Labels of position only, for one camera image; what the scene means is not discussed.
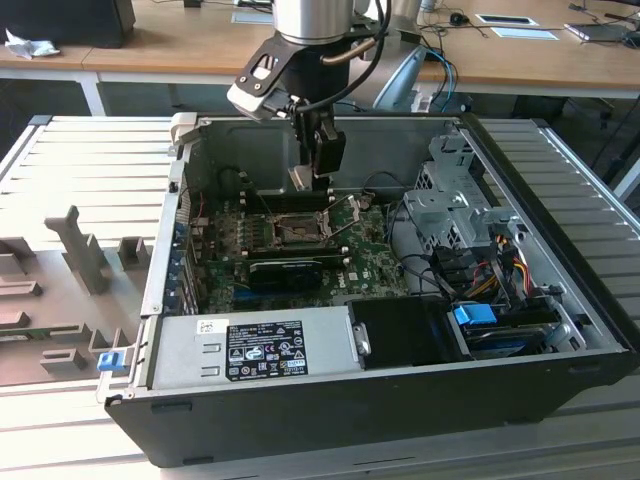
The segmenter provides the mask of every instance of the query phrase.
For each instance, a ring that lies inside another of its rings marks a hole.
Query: warning label
[[[307,375],[302,322],[230,325],[227,371],[232,382]]]

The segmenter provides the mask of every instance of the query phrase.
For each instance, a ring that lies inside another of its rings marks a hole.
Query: green circuit board
[[[243,214],[239,205],[225,203],[213,219],[216,254],[201,263],[206,269],[208,292],[204,313],[338,306],[357,298],[406,295],[402,270],[385,240],[383,212],[386,212],[384,206],[360,211],[359,222],[331,239],[336,246],[348,247],[349,262],[340,268],[323,270],[320,288],[298,294],[259,295],[249,288],[247,271],[252,261],[243,255],[243,249],[275,251],[280,239],[276,238],[278,234],[274,233],[269,215]],[[314,213],[317,212],[297,212],[294,216],[297,221],[301,216],[309,218]],[[348,202],[341,202],[330,210],[334,231],[352,220],[353,209]],[[279,235],[295,240],[296,230],[281,231]]]

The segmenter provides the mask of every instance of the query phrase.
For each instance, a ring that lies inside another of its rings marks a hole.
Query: wooden desk
[[[32,68],[37,70],[82,70],[82,61],[91,52],[91,47],[62,47],[60,54],[50,57],[35,57],[33,60],[16,57],[7,48],[0,48],[0,67]]]
[[[273,35],[271,26],[231,23],[232,6],[209,3],[185,9],[181,1],[133,3],[133,38],[121,49],[93,49],[83,61],[86,70],[235,77]]]
[[[187,9],[180,2],[155,4],[135,0],[136,31],[120,50],[93,49],[83,61],[87,70],[110,72],[212,74],[235,76],[268,38],[264,25],[230,22],[230,7],[206,4]],[[569,10],[568,0],[448,0],[462,8],[474,24],[475,13],[532,17],[540,27],[563,28],[565,23],[589,23],[591,18]],[[610,2],[592,2],[595,12],[631,12]],[[450,11],[421,15],[421,22],[448,25]],[[554,31],[558,41],[499,38],[489,29],[483,38],[473,28],[449,29],[444,38],[447,57],[459,71],[460,91],[502,87],[600,89],[611,92],[640,87],[640,52],[621,45],[580,44],[567,31]],[[437,45],[434,34],[425,35]],[[440,82],[440,65],[426,64],[419,79]]]
[[[591,18],[567,8],[568,0],[448,0],[450,7],[459,7],[474,25],[484,25],[476,13],[519,15],[532,18],[540,27],[564,28],[566,23],[591,23]],[[590,2],[597,13],[629,15],[629,7],[611,2]],[[441,9],[423,14],[420,23],[449,23],[451,12]],[[482,30],[483,38],[474,28],[450,28],[443,38],[447,58],[459,72],[459,86],[463,91],[474,91],[481,86],[530,87],[590,90],[611,92],[640,90],[640,51],[622,45],[581,44],[569,31],[552,33],[559,40],[528,40],[500,38],[492,30]],[[435,34],[425,34],[432,46],[438,46]],[[425,67],[421,80],[440,80],[442,68]]]
[[[63,47],[63,55],[22,60],[0,52],[0,77],[75,80],[94,115],[104,115],[103,82],[165,84],[231,84],[273,29],[231,23],[233,8],[204,4],[184,9],[182,2],[133,0],[136,25],[122,49]],[[541,27],[589,23],[589,16],[567,8],[569,0],[447,0],[462,8],[474,24],[475,13],[524,15]],[[630,7],[591,2],[595,13],[629,14]],[[450,12],[421,15],[428,23],[448,25]],[[499,38],[489,29],[483,38],[472,28],[448,29],[443,39],[447,58],[459,72],[457,91],[605,98],[635,98],[640,90],[640,52],[622,45],[581,45],[567,31],[558,41]],[[425,34],[436,46],[437,37]],[[425,92],[443,79],[442,66],[427,63],[419,76]]]

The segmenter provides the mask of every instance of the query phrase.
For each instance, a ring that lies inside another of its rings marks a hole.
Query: blue clip
[[[126,368],[124,352],[104,352],[98,358],[99,372],[121,372]]]
[[[467,303],[453,311],[458,325],[482,325],[498,323],[491,305],[486,303]]]

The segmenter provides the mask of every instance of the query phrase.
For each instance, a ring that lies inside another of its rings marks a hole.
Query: blue cable
[[[449,93],[447,94],[447,100],[445,100],[444,104],[442,105],[442,109],[440,110],[441,112],[444,112],[447,108],[449,100],[451,100],[451,94],[453,93],[453,73],[451,72],[451,65],[449,65],[449,62],[447,62],[447,60],[445,60],[445,58],[435,50],[428,50],[428,52],[438,60],[440,60],[440,62],[442,62],[442,65],[444,65],[444,67],[447,69],[447,76],[449,77]]]

